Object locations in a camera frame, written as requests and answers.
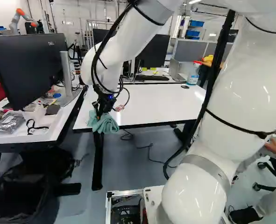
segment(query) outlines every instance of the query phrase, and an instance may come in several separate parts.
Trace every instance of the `office chair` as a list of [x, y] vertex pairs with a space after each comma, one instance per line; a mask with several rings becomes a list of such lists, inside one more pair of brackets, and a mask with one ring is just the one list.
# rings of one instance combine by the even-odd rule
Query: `office chair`
[[[257, 163], [257, 166], [259, 169], [265, 169], [265, 168], [269, 169], [269, 171], [276, 177], [276, 159], [270, 158], [269, 161], [272, 163], [274, 168], [272, 168], [267, 162], [259, 162]], [[253, 184], [252, 188], [255, 191], [260, 191], [261, 189], [268, 190], [268, 191], [276, 190], [276, 187], [264, 186], [264, 185], [258, 184], [257, 182]]]

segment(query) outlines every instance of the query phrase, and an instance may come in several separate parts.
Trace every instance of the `monitor stand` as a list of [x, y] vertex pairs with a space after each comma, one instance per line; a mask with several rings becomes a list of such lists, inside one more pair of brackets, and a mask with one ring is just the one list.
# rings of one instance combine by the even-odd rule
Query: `monitor stand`
[[61, 107], [68, 105], [71, 101], [74, 100], [75, 97], [77, 97], [77, 95], [81, 92], [81, 90], [82, 89], [77, 89], [73, 91], [72, 96], [60, 97], [56, 103], [59, 104]]
[[72, 91], [71, 67], [70, 67], [71, 64], [69, 60], [68, 51], [60, 51], [60, 56], [61, 56], [64, 84], [65, 84], [65, 96], [60, 97], [57, 100], [57, 102], [60, 106], [66, 106], [71, 101], [73, 101], [75, 97], [77, 97], [77, 95], [81, 92], [81, 89]]

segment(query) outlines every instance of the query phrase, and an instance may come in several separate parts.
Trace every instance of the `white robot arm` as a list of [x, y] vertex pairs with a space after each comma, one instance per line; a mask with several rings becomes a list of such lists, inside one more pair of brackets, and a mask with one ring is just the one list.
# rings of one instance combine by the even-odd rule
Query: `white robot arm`
[[[276, 0], [223, 1], [245, 15], [244, 23], [214, 84], [198, 138], [163, 189], [161, 208], [167, 215], [158, 212], [160, 224], [218, 223], [239, 163], [270, 137], [257, 133], [276, 129]], [[165, 9], [157, 10], [158, 2]], [[148, 15], [155, 13], [163, 22], [182, 1], [142, 3], [153, 4]], [[138, 55], [159, 28], [135, 9], [128, 12], [100, 55], [108, 69], [97, 64], [108, 89], [117, 89], [122, 63]], [[93, 57], [91, 49], [83, 61], [86, 84], [91, 84]]]
[[32, 22], [31, 26], [33, 26], [33, 27], [37, 27], [38, 26], [38, 23], [35, 20], [33, 20], [31, 18], [31, 16], [29, 16], [28, 14], [26, 14], [22, 9], [17, 8], [16, 9], [16, 13], [15, 13], [14, 17], [11, 20], [11, 24], [9, 25], [9, 28], [10, 28], [10, 30], [11, 30], [11, 32], [12, 32], [13, 35], [18, 35], [19, 34], [18, 31], [17, 31], [17, 24], [18, 24], [21, 16], [26, 21], [31, 21]]

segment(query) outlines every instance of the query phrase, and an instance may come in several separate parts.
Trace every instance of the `teal cloth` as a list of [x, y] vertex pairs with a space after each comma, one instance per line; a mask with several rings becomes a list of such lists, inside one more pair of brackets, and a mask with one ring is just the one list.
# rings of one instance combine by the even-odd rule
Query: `teal cloth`
[[100, 120], [96, 118], [95, 110], [89, 111], [88, 126], [92, 127], [93, 132], [98, 133], [114, 133], [119, 131], [117, 122], [109, 113], [104, 113]]

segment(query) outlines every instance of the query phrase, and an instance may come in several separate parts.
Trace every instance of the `black bag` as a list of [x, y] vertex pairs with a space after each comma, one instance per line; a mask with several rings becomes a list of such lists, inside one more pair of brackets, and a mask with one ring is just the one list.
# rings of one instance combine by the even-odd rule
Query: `black bag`
[[75, 160], [58, 147], [21, 156], [23, 162], [0, 177], [0, 224], [54, 223], [59, 210], [54, 189], [71, 177]]

